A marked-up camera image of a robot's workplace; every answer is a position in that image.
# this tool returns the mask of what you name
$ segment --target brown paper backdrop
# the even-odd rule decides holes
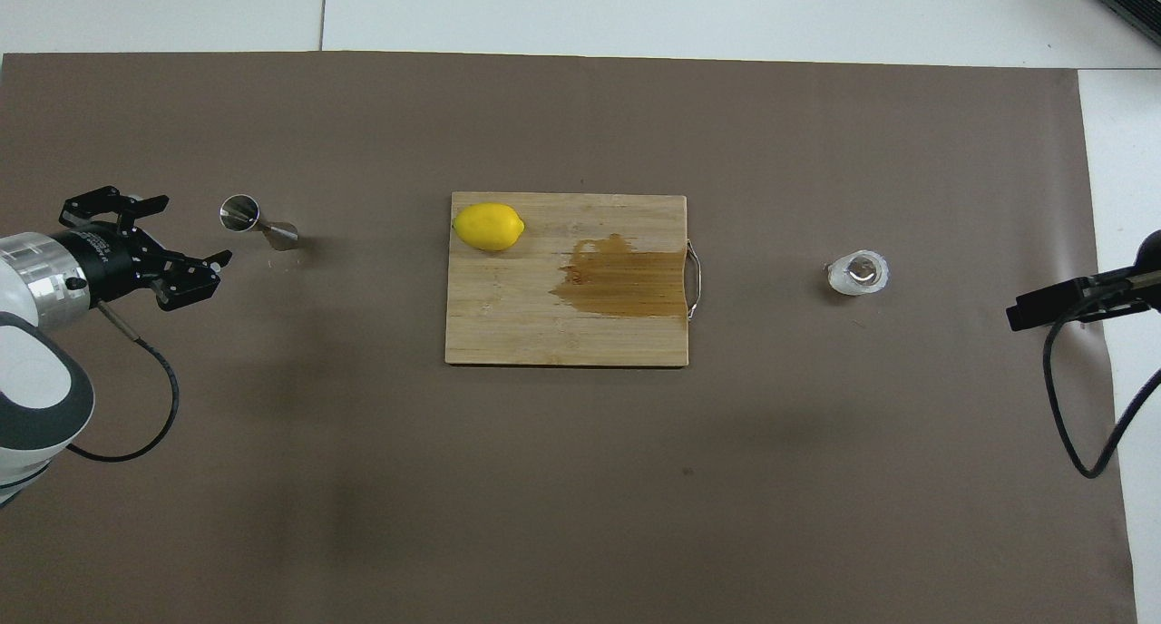
[[[1119,472],[1075,473],[1023,292],[1095,270],[1073,71],[409,53],[8,55],[0,232],[104,184],[236,252],[118,302],[185,395],[0,511],[5,623],[1134,621]],[[448,367],[453,191],[683,194],[680,371]],[[229,235],[258,198],[304,249]],[[844,299],[822,266],[892,264]],[[95,314],[87,447],[164,417]],[[1059,374],[1091,458],[1101,331]]]

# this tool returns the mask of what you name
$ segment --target lemon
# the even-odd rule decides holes
[[[520,238],[524,221],[512,207],[499,202],[477,202],[456,214],[452,229],[473,248],[499,252]]]

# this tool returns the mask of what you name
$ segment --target cocktail jigger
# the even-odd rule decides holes
[[[245,194],[231,195],[218,210],[222,227],[229,231],[258,230],[266,236],[271,248],[294,250],[298,246],[298,228],[290,223],[272,223],[261,216],[258,201]]]

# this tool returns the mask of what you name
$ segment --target bamboo cutting board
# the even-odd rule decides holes
[[[447,363],[688,365],[685,196],[456,192],[452,218],[476,202],[525,231],[483,252],[449,228]]]

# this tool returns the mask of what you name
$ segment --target brown stain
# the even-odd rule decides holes
[[[685,251],[637,252],[619,234],[578,241],[550,293],[578,311],[685,317]]]

